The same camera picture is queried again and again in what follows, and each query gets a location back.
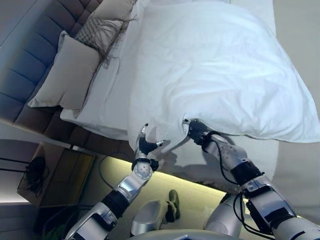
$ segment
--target wooden nightstand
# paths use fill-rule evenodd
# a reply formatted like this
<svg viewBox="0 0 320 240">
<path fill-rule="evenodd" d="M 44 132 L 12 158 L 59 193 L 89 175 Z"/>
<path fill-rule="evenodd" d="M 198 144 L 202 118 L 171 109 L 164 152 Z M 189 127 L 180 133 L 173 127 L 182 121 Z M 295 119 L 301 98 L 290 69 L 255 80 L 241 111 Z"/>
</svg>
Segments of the wooden nightstand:
<svg viewBox="0 0 320 240">
<path fill-rule="evenodd" d="M 94 156 L 49 143 L 40 143 L 32 159 L 44 157 L 47 178 L 37 195 L 28 190 L 23 175 L 17 193 L 37 207 L 57 207 L 78 203 Z"/>
</svg>

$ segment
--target black cable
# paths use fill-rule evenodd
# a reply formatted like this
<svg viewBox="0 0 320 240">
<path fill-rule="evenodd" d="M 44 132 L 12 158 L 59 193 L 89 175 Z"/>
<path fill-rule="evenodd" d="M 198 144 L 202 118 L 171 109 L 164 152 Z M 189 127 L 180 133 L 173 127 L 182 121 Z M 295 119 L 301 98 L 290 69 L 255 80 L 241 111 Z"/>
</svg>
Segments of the black cable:
<svg viewBox="0 0 320 240">
<path fill-rule="evenodd" d="M 227 180 L 229 183 L 232 183 L 232 184 L 238 185 L 238 183 L 237 183 L 237 182 L 230 180 L 230 179 L 229 179 L 229 178 L 227 178 L 227 176 L 225 175 L 224 167 L 223 167 L 223 164 L 222 164 L 222 161 L 223 161 L 223 160 L 222 160 L 222 154 L 221 154 L 221 149 L 220 149 L 219 143 L 218 143 L 216 140 L 213 140 L 213 139 L 211 139 L 211 141 L 215 142 L 216 147 L 218 148 L 218 152 L 219 152 L 219 163 L 220 163 L 220 171 L 221 171 L 222 176 L 223 176 L 223 177 L 224 177 L 224 179 L 225 179 L 225 180 Z"/>
<path fill-rule="evenodd" d="M 236 211 L 236 202 L 237 202 L 237 199 L 240 198 L 240 215 L 241 217 L 239 217 L 239 215 L 237 214 L 237 211 Z M 260 237 L 263 237 L 265 239 L 270 239 L 270 240 L 275 240 L 274 238 L 272 237 L 269 237 L 269 236 L 266 236 L 266 235 L 271 235 L 271 234 L 268 234 L 268 233 L 263 233 L 251 226 L 249 226 L 248 224 L 245 223 L 245 217 L 244 217 L 244 212 L 243 212 L 243 204 L 242 204 L 242 193 L 240 192 L 238 195 L 236 195 L 236 197 L 234 198 L 234 201 L 233 201 L 233 212 L 235 214 L 235 216 L 237 217 L 237 219 L 243 224 L 243 227 L 245 230 L 247 230 L 249 233 L 252 233 L 254 235 L 257 235 L 257 236 L 260 236 Z"/>
<path fill-rule="evenodd" d="M 223 168 L 223 159 L 222 159 L 222 154 L 221 154 L 221 149 L 220 149 L 220 146 L 218 144 L 217 141 L 211 139 L 211 141 L 213 141 L 215 144 L 216 144 L 216 147 L 218 148 L 218 153 L 219 153 L 219 165 L 220 165 L 220 171 L 221 171 L 221 174 L 222 176 L 224 177 L 225 180 L 227 180 L 228 182 L 232 183 L 232 184 L 236 184 L 238 185 L 237 182 L 235 181 L 232 181 L 230 179 L 227 178 L 227 176 L 225 175 L 225 172 L 224 172 L 224 168 Z M 240 198 L 240 212 L 241 212 L 241 218 L 238 216 L 237 214 L 237 211 L 236 211 L 236 201 L 237 199 Z M 242 223 L 243 227 L 245 230 L 247 230 L 249 233 L 252 233 L 254 235 L 257 235 L 257 236 L 260 236 L 260 237 L 263 237 L 265 239 L 270 239 L 270 240 L 275 240 L 274 238 L 272 237 L 269 237 L 269 236 L 265 236 L 263 234 L 267 234 L 267 233 L 263 233 L 260 231 L 260 230 L 257 230 L 253 227 L 251 227 L 250 225 L 246 224 L 245 223 L 245 217 L 244 217 L 244 213 L 243 213 L 243 205 L 242 205 L 242 192 L 240 192 L 235 198 L 234 198 L 234 201 L 233 201 L 233 211 L 234 211 L 234 214 L 235 216 L 238 218 L 238 220 Z"/>
<path fill-rule="evenodd" d="M 103 175 L 102 175 L 102 173 L 101 173 L 101 165 L 102 165 L 102 163 L 104 162 L 104 160 L 107 159 L 107 157 L 111 157 L 112 155 L 115 155 L 115 154 L 125 155 L 125 156 L 127 157 L 127 160 L 132 162 L 131 157 L 130 157 L 127 153 L 125 153 L 125 152 L 123 152 L 123 151 L 119 151 L 119 150 L 118 150 L 118 151 L 114 151 L 114 152 L 106 155 L 106 156 L 100 161 L 99 166 L 98 166 L 98 171 L 99 171 L 100 178 L 101 178 L 101 180 L 102 180 L 109 188 L 111 188 L 111 189 L 114 189 L 114 187 L 113 187 L 110 183 L 108 183 L 108 182 L 105 180 L 105 178 L 103 177 Z"/>
</svg>

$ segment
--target mattress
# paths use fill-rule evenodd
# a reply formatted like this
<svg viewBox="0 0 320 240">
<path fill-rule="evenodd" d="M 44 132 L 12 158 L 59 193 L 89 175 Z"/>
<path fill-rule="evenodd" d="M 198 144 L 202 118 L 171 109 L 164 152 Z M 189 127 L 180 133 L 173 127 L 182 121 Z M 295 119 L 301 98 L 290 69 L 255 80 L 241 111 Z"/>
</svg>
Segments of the mattress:
<svg viewBox="0 0 320 240">
<path fill-rule="evenodd" d="M 139 0 L 141 4 L 179 4 L 201 0 Z M 273 1 L 264 0 L 217 0 L 235 4 L 251 11 L 276 34 Z M 131 17 L 139 16 L 136 6 Z M 113 46 L 113 57 L 108 68 L 101 66 L 90 87 L 84 107 L 77 118 L 69 110 L 63 110 L 61 119 L 78 124 L 94 133 L 118 140 L 128 140 L 128 112 L 134 74 L 134 50 L 139 32 L 139 21 L 131 21 L 125 34 Z M 247 151 L 248 156 L 272 179 L 278 158 L 279 142 L 256 140 L 246 136 L 232 136 L 231 140 Z M 177 146 L 159 159 L 161 172 L 182 177 L 193 182 L 202 182 L 219 189 L 232 191 L 221 176 L 218 161 L 212 160 L 191 140 Z"/>
</svg>

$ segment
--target gray upholstered headboard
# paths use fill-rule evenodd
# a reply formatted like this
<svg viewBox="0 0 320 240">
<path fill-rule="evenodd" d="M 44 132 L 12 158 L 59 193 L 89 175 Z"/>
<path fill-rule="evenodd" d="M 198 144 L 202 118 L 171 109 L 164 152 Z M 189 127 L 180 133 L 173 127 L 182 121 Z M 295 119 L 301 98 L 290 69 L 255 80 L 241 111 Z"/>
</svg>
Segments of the gray upholstered headboard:
<svg viewBox="0 0 320 240">
<path fill-rule="evenodd" d="M 102 0 L 53 0 L 0 73 L 0 121 L 49 138 L 104 152 L 108 138 L 60 119 L 60 107 L 31 108 L 46 79 L 62 30 L 74 36 Z"/>
</svg>

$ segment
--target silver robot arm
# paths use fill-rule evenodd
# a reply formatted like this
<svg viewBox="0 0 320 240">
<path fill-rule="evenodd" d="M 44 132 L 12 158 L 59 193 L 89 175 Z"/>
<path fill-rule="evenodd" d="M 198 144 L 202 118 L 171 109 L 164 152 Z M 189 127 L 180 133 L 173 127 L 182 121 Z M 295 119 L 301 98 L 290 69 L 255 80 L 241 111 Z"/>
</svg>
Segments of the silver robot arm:
<svg viewBox="0 0 320 240">
<path fill-rule="evenodd" d="M 162 146 L 165 141 L 146 141 L 144 125 L 136 141 L 135 160 L 132 173 L 126 176 L 105 198 L 87 212 L 67 233 L 66 240 L 104 240 L 117 224 L 127 207 L 137 197 L 141 188 L 149 181 L 158 162 L 148 159 L 149 152 Z"/>
<path fill-rule="evenodd" d="M 232 174 L 243 195 L 248 198 L 246 206 L 262 233 L 273 234 L 276 240 L 320 239 L 320 227 L 297 217 L 243 148 L 231 145 L 218 132 L 210 130 L 198 120 L 185 120 L 184 123 L 189 125 L 188 136 L 202 150 L 222 161 L 223 168 Z"/>
</svg>

